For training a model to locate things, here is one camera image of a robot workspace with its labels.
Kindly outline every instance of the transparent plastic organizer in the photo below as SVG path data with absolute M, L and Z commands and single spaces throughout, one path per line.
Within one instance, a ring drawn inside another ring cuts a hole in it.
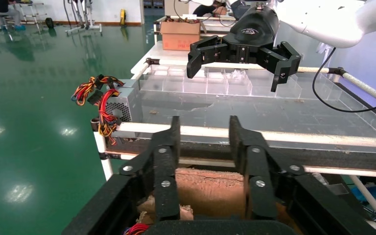
M 190 79 L 185 67 L 151 66 L 140 85 L 145 91 L 316 99 L 311 79 L 292 75 L 287 83 L 279 84 L 274 93 L 270 91 L 272 82 L 273 74 L 266 70 L 202 68 Z M 325 100 L 337 100 L 342 92 L 323 75 L 318 76 L 316 88 Z

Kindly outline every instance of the black cable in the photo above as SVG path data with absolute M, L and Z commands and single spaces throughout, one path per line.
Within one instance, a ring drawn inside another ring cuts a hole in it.
M 176 0 L 174 0 L 174 11 L 175 11 L 175 14 L 179 17 L 180 20 L 184 21 L 184 19 L 182 19 L 182 18 L 178 15 L 178 12 L 176 12 L 175 2 L 176 2 Z M 209 18 L 211 18 L 211 16 L 212 16 L 212 14 L 211 14 L 210 16 L 208 16 L 208 18 L 206 18 L 206 19 L 204 19 L 204 20 L 202 20 L 202 21 L 197 22 L 197 24 L 198 24 L 198 23 L 201 23 L 201 22 L 204 22 L 204 21 L 206 21 L 206 20 L 208 20 Z
M 233 21 L 231 24 L 229 24 L 229 25 L 225 25 L 225 24 L 223 24 L 223 23 L 221 22 L 221 15 L 219 15 L 219 17 L 218 17 L 218 21 L 220 21 L 220 24 L 221 24 L 222 26 L 224 26 L 224 27 L 230 27 L 231 25 L 235 24 L 235 22 L 236 22 L 236 20 L 234 19 L 234 21 Z
M 319 68 L 319 70 L 316 72 L 315 74 L 315 77 L 313 78 L 313 82 L 312 82 L 312 90 L 313 90 L 313 93 L 315 94 L 315 96 L 318 98 L 318 100 L 320 100 L 323 104 L 325 104 L 326 106 L 334 109 L 334 110 L 337 110 L 337 111 L 340 111 L 340 112 L 344 112 L 344 113 L 363 113 L 363 112 L 368 112 L 368 111 L 372 111 L 372 110 L 375 110 L 376 109 L 376 106 L 375 107 L 372 107 L 370 109 L 363 109 L 363 110 L 344 110 L 344 109 L 338 109 L 338 108 L 335 108 L 333 107 L 332 105 L 326 103 L 324 100 L 322 100 L 322 98 L 318 95 L 318 93 L 315 91 L 315 81 L 316 81 L 316 78 L 318 77 L 318 74 L 321 72 L 321 69 L 325 66 L 325 64 L 328 62 L 328 60 L 331 58 L 332 54 L 335 52 L 336 50 L 336 47 L 333 48 L 332 52 L 329 54 L 329 56 L 327 57 L 327 59 L 325 60 L 325 62 L 321 65 L 321 67 Z
M 64 3 L 64 11 L 66 12 L 67 20 L 69 21 L 69 25 L 71 29 L 70 18 L 69 18 L 69 14 L 67 13 L 67 8 L 66 8 L 66 0 L 63 0 L 63 3 Z

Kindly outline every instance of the cardboard box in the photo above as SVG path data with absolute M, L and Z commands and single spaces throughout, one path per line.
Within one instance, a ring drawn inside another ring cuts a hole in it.
M 192 43 L 200 40 L 200 24 L 162 22 L 161 34 L 164 50 L 189 50 Z

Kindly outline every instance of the clear acrylic compartment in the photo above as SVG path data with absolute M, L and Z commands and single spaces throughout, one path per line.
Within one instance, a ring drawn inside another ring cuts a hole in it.
M 184 71 L 184 92 L 205 94 L 207 92 L 207 74 L 204 69 L 198 71 L 193 78 L 188 78 L 186 71 Z
M 250 95 L 252 84 L 244 70 L 225 72 L 228 82 L 227 94 L 229 95 Z
M 169 66 L 164 66 L 164 65 L 151 65 L 150 66 L 152 70 L 164 70 L 168 71 Z
M 285 84 L 278 84 L 275 97 L 298 99 L 301 96 L 302 88 L 298 85 L 296 79 L 296 75 L 292 75 L 289 76 Z
M 143 91 L 162 91 L 165 76 L 144 75 L 143 80 L 139 80 Z
M 152 73 L 155 76 L 166 76 L 168 74 L 168 72 L 164 70 L 154 70 Z
M 246 75 L 252 84 L 251 96 L 275 97 L 271 92 L 273 74 L 266 70 L 247 70 Z
M 312 82 L 312 73 L 309 73 L 309 75 L 305 76 L 299 75 L 299 77 L 297 77 L 297 83 L 302 87 L 302 93 L 299 97 L 300 99 L 318 99 L 313 93 Z M 319 74 L 316 78 L 315 90 L 323 100 L 339 100 L 339 97 L 342 94 L 342 89 L 336 86 L 323 74 Z
M 181 76 L 167 76 L 164 81 L 164 92 L 182 92 L 184 77 Z
M 273 74 L 267 70 L 248 70 L 246 74 L 252 84 L 251 96 L 294 98 L 301 95 L 302 88 L 296 82 L 296 76 L 289 76 L 287 83 L 278 84 L 276 92 L 271 92 Z
M 227 94 L 228 82 L 223 69 L 210 68 L 207 77 L 207 94 Z

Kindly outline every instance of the white metal pipe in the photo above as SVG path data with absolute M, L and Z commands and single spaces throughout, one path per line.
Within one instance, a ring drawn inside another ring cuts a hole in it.
M 123 160 L 130 160 L 137 156 L 137 154 L 120 154 L 120 158 Z M 208 165 L 208 166 L 223 166 L 223 167 L 234 167 L 233 161 L 212 161 L 206 159 L 191 159 L 181 156 L 179 158 L 180 164 L 189 165 Z M 308 173 L 320 173 L 320 174 L 334 174 L 334 175 L 352 175 L 357 174 L 359 176 L 371 176 L 376 177 L 376 171 L 373 170 L 360 170 L 360 169 L 343 169 L 343 168 L 331 168 L 331 167 L 318 167 L 304 165 L 305 172 Z
M 135 80 L 138 80 L 142 74 L 145 72 L 145 70 L 149 67 L 149 64 L 148 63 L 144 63 L 143 66 L 141 67 L 141 70 L 139 70 L 138 73 L 135 73 L 132 78 L 130 79 L 135 79 Z
M 372 228 L 374 228 L 376 230 L 376 222 L 370 221 L 370 220 L 367 220 L 366 222 L 367 222 L 367 224 L 369 224 Z
M 361 169 L 343 169 L 343 168 L 330 168 L 305 165 L 305 172 L 320 173 L 320 174 L 338 174 L 338 175 L 359 175 L 376 177 L 376 170 L 361 170 Z
M 188 61 L 187 60 L 159 60 L 160 65 L 166 66 L 186 66 Z M 210 64 L 202 65 L 204 68 L 226 68 L 226 69 L 243 69 L 243 70 L 266 70 L 262 66 L 258 64 L 236 64 L 236 63 L 220 63 L 214 62 Z M 298 67 L 298 72 L 317 72 L 319 68 L 315 67 Z M 328 68 L 321 69 L 321 73 L 328 73 Z
M 204 26 L 209 26 L 209 27 L 227 27 L 225 25 L 222 25 L 220 22 L 218 22 L 218 23 L 205 23 Z
M 187 54 L 187 60 L 159 60 L 160 65 L 165 65 L 165 66 L 187 66 L 188 63 L 188 54 Z
M 94 139 L 96 140 L 97 150 L 99 153 L 105 153 L 106 152 L 106 139 L 104 136 L 102 136 L 97 131 L 94 131 Z
M 362 195 L 364 195 L 365 199 L 367 199 L 368 203 L 370 203 L 373 210 L 376 212 L 376 199 L 371 195 L 370 191 L 368 191 L 364 184 L 355 175 L 350 175 L 350 178 L 362 193 Z
M 201 37 L 211 37 L 211 36 L 214 36 L 214 35 L 217 35 L 218 37 L 224 37 L 227 34 L 215 34 L 215 33 L 201 33 L 200 34 Z
M 163 16 L 163 17 L 157 19 L 156 22 L 162 22 L 162 21 L 164 21 L 165 19 L 166 19 L 166 16 Z
M 340 78 L 341 78 L 341 76 L 339 74 L 333 74 L 332 75 L 332 81 L 333 82 L 339 82 Z
M 142 133 L 155 133 L 155 132 L 167 130 L 169 128 L 170 128 L 170 125 L 166 125 L 166 124 L 122 122 L 120 126 L 117 127 L 116 130 L 117 131 L 142 132 Z M 277 131 L 258 131 L 258 132 L 260 132 L 267 141 L 376 147 L 376 138 L 289 133 L 289 132 L 277 132 Z M 202 127 L 202 126 L 181 126 L 181 135 L 228 138 L 228 129 L 214 128 L 214 127 Z
M 155 39 L 155 44 L 158 42 L 158 35 L 156 34 L 156 24 L 153 24 L 153 38 Z
M 342 77 L 347 79 L 348 81 L 350 81 L 354 85 L 358 86 L 359 88 L 363 89 L 368 94 L 370 94 L 372 97 L 376 98 L 376 90 L 374 88 L 372 88 L 369 85 L 365 84 L 364 82 L 358 80 L 356 77 L 352 76 L 351 74 L 349 74 L 347 72 L 344 73 L 342 75 Z
M 171 19 L 179 19 L 179 16 L 171 16 Z M 235 21 L 234 17 L 197 17 L 197 20 L 222 20 L 222 21 Z
M 110 159 L 101 160 L 101 165 L 103 166 L 104 177 L 106 177 L 106 181 L 108 181 L 113 175 L 112 162 Z

